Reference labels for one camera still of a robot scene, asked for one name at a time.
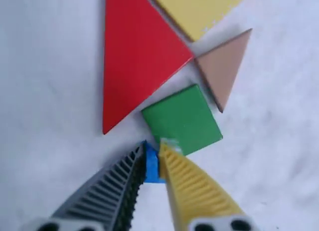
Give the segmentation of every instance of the tan triangle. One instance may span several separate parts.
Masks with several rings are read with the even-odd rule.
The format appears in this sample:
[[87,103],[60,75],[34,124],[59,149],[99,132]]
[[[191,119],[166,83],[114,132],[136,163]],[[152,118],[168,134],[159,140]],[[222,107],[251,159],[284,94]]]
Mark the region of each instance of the tan triangle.
[[196,59],[220,112],[226,106],[251,31],[241,33]]

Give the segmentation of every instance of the blue tangram piece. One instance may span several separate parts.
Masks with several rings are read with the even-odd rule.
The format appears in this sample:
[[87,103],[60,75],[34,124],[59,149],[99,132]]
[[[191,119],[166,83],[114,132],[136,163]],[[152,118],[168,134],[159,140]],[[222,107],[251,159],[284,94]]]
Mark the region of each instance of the blue tangram piece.
[[158,152],[147,141],[144,141],[146,150],[146,179],[145,183],[165,183],[159,176]]

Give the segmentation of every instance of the white table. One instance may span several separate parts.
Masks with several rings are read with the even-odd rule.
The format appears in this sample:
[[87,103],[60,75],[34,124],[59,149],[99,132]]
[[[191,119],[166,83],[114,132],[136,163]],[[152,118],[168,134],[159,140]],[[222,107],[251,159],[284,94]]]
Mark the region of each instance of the white table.
[[[0,0],[0,230],[48,217],[107,161],[151,134],[139,111],[200,82],[188,64],[102,135],[104,0]],[[245,0],[201,54],[253,33],[224,114],[224,139],[190,159],[262,230],[319,226],[318,0]],[[141,187],[133,231],[170,231],[165,186]]]

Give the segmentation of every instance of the green square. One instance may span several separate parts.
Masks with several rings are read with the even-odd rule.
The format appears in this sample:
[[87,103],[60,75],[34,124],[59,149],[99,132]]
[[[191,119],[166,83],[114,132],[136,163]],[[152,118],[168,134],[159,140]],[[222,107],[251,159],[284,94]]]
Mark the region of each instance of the green square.
[[191,154],[223,138],[198,85],[192,85],[142,110],[157,142],[178,141]]

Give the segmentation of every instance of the red triangle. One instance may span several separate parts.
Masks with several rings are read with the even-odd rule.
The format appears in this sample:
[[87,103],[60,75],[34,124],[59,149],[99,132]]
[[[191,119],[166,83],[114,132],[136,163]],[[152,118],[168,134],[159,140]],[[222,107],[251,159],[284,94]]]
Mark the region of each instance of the red triangle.
[[192,58],[148,0],[106,0],[103,133]]

